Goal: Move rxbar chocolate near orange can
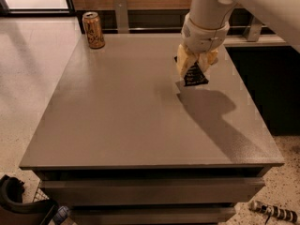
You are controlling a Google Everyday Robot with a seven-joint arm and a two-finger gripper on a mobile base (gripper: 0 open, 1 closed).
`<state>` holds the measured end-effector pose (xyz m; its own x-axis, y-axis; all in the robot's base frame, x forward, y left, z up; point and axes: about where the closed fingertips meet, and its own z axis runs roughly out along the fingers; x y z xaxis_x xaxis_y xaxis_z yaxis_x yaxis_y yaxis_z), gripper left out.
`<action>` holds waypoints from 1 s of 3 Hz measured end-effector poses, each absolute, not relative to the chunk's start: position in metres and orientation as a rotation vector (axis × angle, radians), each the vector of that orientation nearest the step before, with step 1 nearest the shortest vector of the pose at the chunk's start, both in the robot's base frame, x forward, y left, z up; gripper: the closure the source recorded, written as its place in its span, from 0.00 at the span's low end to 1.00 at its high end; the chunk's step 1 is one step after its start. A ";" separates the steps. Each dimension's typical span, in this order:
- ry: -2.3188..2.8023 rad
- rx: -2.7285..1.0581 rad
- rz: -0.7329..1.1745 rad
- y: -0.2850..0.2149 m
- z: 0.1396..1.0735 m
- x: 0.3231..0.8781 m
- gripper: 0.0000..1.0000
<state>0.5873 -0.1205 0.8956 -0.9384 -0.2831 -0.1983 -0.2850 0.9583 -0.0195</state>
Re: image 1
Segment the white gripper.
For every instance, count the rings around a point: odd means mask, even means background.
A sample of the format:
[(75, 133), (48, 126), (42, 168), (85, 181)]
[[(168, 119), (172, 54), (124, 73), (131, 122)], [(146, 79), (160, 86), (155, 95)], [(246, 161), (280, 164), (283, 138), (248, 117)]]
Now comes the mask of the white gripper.
[(182, 44), (178, 46), (176, 68), (181, 78), (198, 61), (202, 72), (218, 60), (218, 49), (225, 40), (230, 26), (228, 22), (219, 29), (204, 29), (197, 26), (188, 13), (181, 30)]

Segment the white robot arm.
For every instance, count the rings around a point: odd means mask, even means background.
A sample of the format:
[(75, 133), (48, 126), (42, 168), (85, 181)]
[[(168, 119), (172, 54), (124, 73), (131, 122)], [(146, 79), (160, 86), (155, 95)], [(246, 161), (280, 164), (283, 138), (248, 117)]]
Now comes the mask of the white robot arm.
[(195, 63), (205, 71), (216, 60), (233, 10), (241, 6), (300, 52), (300, 0), (192, 0), (181, 30), (177, 71), (185, 77)]

